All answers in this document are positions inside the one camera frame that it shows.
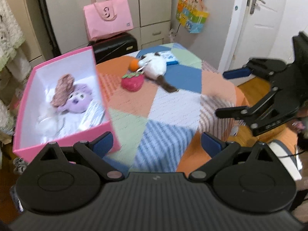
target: purple plush toy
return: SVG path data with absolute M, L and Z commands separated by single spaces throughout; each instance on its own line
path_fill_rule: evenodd
M 92 90 L 86 84 L 76 84 L 66 103 L 59 106 L 57 111 L 63 112 L 67 110 L 72 113 L 83 113 L 89 107 L 92 99 Z

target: blue striped patch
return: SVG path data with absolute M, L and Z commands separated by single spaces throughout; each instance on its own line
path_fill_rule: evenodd
M 175 172 L 194 134 L 192 129 L 149 120 L 133 168 L 147 172 Z

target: bag handle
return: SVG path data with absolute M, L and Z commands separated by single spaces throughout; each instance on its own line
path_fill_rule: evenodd
M 100 15 L 100 17 L 104 20 L 104 21 L 113 21 L 116 19 L 117 17 L 117 14 L 115 12 L 115 9 L 114 9 L 114 6 L 113 6 L 113 2 L 112 0 L 111 1 L 111 4 L 112 4 L 112 13 L 113 13 L 113 17 L 112 18 L 109 18 L 108 16 L 106 16 L 106 13 L 108 13 L 108 11 L 106 9 L 109 9 L 109 8 L 104 8 L 103 10 L 101 8 L 99 8 L 98 6 L 96 6 L 96 0 L 91 0 L 91 3 L 94 5 L 97 13 Z

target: pink box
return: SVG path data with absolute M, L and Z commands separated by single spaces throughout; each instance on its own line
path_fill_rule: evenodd
M 18 111 L 13 142 L 14 154 L 30 162 L 46 145 L 46 142 L 42 143 L 44 136 L 36 130 L 40 116 L 39 107 L 41 104 L 50 102 L 58 79 L 65 74 L 72 74 L 75 83 L 86 83 L 92 89 L 94 100 L 105 107 L 105 115 L 100 125 L 54 141 L 60 146 L 72 146 L 80 140 L 93 141 L 104 132 L 111 131 L 114 143 L 110 152 L 120 149 L 121 146 L 111 123 L 107 101 L 101 91 L 95 65 L 93 49 L 86 47 L 46 61 L 32 70 Z

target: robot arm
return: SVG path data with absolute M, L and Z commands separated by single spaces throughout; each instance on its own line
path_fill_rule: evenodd
M 291 64 L 278 59 L 252 58 L 243 68 L 224 72 L 225 79 L 256 75 L 271 83 L 271 89 L 253 107 L 221 108 L 216 110 L 216 116 L 244 120 L 254 136 L 296 117 L 308 99 L 308 37 L 300 32 L 293 37 L 293 45 L 295 61 Z

